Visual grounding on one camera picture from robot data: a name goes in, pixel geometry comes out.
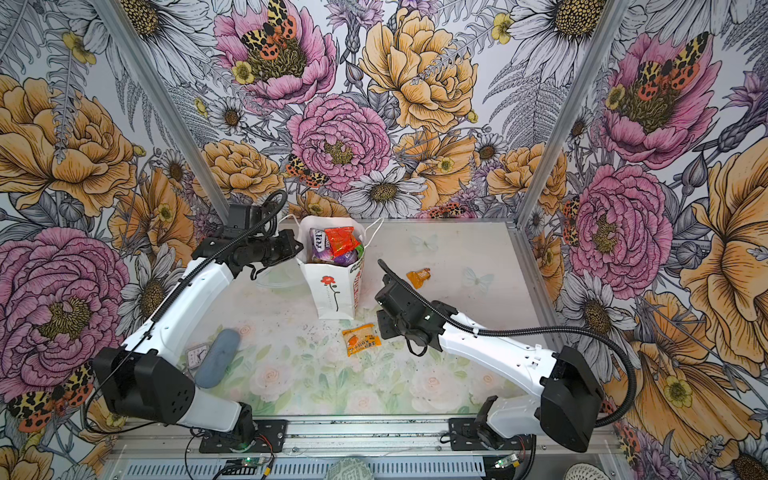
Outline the small orange sachet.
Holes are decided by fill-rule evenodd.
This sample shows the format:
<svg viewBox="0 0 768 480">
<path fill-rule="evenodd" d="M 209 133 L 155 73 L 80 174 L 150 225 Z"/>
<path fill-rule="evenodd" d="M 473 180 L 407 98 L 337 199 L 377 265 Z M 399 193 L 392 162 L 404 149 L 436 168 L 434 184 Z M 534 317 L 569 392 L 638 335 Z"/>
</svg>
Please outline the small orange sachet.
<svg viewBox="0 0 768 480">
<path fill-rule="evenodd" d="M 416 289 L 421 289 L 424 284 L 431 279 L 431 269 L 428 267 L 420 270 L 410 271 L 406 274 L 408 281 Z"/>
</svg>

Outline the orange snack packet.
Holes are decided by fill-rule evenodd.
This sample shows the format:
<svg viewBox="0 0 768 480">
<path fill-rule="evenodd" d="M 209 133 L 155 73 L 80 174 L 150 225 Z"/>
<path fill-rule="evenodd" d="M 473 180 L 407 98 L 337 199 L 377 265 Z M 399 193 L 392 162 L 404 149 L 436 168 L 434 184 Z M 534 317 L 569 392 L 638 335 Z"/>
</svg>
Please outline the orange snack packet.
<svg viewBox="0 0 768 480">
<path fill-rule="evenodd" d="M 343 330 L 342 337 L 348 357 L 381 345 L 381 338 L 372 323 Z"/>
</svg>

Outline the white paper bag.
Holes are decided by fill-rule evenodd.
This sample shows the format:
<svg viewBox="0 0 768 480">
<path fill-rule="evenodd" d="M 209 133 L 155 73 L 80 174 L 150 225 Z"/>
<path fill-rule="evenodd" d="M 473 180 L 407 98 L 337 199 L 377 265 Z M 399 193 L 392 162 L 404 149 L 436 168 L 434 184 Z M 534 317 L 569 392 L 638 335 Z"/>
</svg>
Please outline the white paper bag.
<svg viewBox="0 0 768 480">
<path fill-rule="evenodd" d="M 306 216 L 298 220 L 294 215 L 288 215 L 287 218 L 293 220 L 298 228 L 297 240 L 304 245 L 296 261 L 310 288 L 319 319 L 353 320 L 360 300 L 365 255 L 384 220 L 374 220 L 363 226 L 348 217 Z M 310 230 L 345 226 L 352 226 L 355 236 L 364 245 L 363 258 L 357 259 L 353 254 L 354 262 L 346 261 L 342 265 L 310 263 Z"/>
</svg>

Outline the small purple snack bag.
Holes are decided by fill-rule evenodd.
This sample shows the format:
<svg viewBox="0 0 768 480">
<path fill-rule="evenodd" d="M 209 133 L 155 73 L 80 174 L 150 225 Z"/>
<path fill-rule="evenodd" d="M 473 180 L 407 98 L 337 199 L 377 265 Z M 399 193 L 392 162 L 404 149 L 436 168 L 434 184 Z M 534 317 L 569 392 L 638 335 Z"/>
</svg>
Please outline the small purple snack bag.
<svg viewBox="0 0 768 480">
<path fill-rule="evenodd" d="M 324 229 L 311 229 L 309 233 L 310 240 L 310 263 L 334 264 L 335 255 L 331 248 L 330 240 Z"/>
</svg>

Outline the small red sachet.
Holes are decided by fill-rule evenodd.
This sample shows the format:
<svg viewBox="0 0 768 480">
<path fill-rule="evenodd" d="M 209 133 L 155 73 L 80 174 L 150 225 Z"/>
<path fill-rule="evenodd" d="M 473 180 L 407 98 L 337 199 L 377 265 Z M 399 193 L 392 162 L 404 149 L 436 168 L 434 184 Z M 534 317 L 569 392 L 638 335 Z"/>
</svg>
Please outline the small red sachet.
<svg viewBox="0 0 768 480">
<path fill-rule="evenodd" d="M 333 257 L 341 257 L 361 246 L 352 226 L 334 227 L 324 230 Z"/>
</svg>

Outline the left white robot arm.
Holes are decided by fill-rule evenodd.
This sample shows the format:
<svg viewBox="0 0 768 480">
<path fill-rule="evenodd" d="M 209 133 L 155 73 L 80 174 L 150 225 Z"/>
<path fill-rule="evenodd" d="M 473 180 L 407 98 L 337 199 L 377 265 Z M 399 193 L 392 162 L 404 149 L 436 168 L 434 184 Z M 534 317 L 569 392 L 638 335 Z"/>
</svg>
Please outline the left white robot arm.
<svg viewBox="0 0 768 480">
<path fill-rule="evenodd" d="M 110 412 L 217 433 L 238 450 L 252 444 L 251 407 L 205 391 L 177 363 L 213 301 L 243 269 L 258 275 L 302 251 L 293 231 L 278 227 L 287 199 L 278 190 L 260 205 L 231 205 L 227 224 L 196 247 L 160 306 L 120 346 L 92 358 L 96 391 Z"/>
</svg>

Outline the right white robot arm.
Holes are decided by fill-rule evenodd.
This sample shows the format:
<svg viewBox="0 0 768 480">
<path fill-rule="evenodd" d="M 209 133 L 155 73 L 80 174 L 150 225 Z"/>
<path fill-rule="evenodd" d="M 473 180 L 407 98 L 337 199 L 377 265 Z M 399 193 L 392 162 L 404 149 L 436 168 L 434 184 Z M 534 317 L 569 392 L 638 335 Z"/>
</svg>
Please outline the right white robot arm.
<svg viewBox="0 0 768 480">
<path fill-rule="evenodd" d="M 490 396 L 485 400 L 471 425 L 473 437 L 484 446 L 497 449 L 517 435 L 544 435 L 570 451 L 584 453 L 595 429 L 618 422 L 633 406 L 638 382 L 629 355 L 617 342 L 583 327 L 486 329 L 453 306 L 424 298 L 384 260 L 378 265 L 384 272 L 383 286 L 375 295 L 383 338 L 403 338 L 417 357 L 434 350 L 468 359 L 526 393 L 524 399 Z M 601 415 L 605 391 L 585 357 L 570 346 L 553 351 L 519 340 L 537 334 L 583 336 L 613 351 L 627 369 L 622 403 Z"/>
</svg>

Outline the floral table mat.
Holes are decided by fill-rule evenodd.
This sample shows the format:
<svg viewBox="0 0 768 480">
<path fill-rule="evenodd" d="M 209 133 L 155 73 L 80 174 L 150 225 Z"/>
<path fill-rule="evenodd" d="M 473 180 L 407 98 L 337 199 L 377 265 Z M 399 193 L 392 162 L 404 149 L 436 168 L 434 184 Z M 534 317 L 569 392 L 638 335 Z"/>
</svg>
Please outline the floral table mat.
<svg viewBox="0 0 768 480">
<path fill-rule="evenodd" d="M 525 392 L 513 382 L 454 355 L 415 357 L 401 339 L 347 356 L 342 331 L 376 320 L 317 317 L 305 286 L 267 289 L 245 280 L 218 296 L 187 342 L 211 346 L 225 329 L 240 333 L 234 360 L 212 393 L 248 403 L 257 416 L 469 414 L 490 396 Z"/>
</svg>

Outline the small white clock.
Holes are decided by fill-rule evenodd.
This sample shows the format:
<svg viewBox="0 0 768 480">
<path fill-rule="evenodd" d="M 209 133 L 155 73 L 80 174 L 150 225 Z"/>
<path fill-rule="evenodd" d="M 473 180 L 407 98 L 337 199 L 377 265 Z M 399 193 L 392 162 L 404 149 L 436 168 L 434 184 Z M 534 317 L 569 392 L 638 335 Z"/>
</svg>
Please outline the small white clock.
<svg viewBox="0 0 768 480">
<path fill-rule="evenodd" d="M 190 370 L 198 369 L 204 362 L 209 351 L 210 351 L 209 344 L 199 344 L 199 345 L 190 347 L 186 351 L 187 367 Z"/>
</svg>

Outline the grey oval case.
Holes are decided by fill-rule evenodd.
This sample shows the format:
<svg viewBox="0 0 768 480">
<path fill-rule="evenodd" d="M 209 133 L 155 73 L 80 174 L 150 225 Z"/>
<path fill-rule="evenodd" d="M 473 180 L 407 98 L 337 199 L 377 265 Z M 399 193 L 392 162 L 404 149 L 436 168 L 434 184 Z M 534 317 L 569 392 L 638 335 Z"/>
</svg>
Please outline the grey oval case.
<svg viewBox="0 0 768 480">
<path fill-rule="evenodd" d="M 195 373 L 194 380 L 198 387 L 210 389 L 221 383 L 235 358 L 240 341 L 240 333 L 233 329 L 222 330 L 217 335 Z"/>
</svg>

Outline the aluminium front rail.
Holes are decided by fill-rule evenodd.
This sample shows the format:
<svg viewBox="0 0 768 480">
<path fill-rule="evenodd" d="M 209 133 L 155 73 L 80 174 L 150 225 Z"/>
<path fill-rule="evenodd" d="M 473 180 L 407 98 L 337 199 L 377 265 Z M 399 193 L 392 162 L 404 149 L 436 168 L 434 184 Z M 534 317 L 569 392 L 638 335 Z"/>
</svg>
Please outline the aluminium front rail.
<svg viewBox="0 0 768 480">
<path fill-rule="evenodd" d="M 447 415 L 286 416 L 268 437 L 280 457 L 416 456 L 450 454 Z M 198 438 L 180 426 L 148 426 L 118 436 L 111 460 L 203 458 Z"/>
</svg>

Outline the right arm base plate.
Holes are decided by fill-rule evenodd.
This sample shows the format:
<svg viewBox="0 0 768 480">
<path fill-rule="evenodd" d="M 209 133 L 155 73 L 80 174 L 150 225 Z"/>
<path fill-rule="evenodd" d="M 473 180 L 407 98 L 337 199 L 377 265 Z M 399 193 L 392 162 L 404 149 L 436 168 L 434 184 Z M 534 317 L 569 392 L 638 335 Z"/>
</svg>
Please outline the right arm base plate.
<svg viewBox="0 0 768 480">
<path fill-rule="evenodd" d="M 449 444 L 453 451 L 529 451 L 533 448 L 532 435 L 502 437 L 489 426 L 476 419 L 453 417 L 448 419 Z"/>
</svg>

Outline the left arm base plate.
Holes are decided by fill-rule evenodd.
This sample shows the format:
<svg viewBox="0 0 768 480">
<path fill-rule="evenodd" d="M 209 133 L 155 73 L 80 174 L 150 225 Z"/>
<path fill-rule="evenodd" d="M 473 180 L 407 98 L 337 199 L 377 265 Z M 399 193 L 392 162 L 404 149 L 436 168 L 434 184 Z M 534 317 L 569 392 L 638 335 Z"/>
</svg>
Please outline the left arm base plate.
<svg viewBox="0 0 768 480">
<path fill-rule="evenodd" d="M 246 440 L 235 433 L 207 432 L 204 434 L 198 451 L 201 454 L 252 454 L 280 453 L 287 437 L 287 420 L 254 421 L 254 436 Z"/>
</svg>

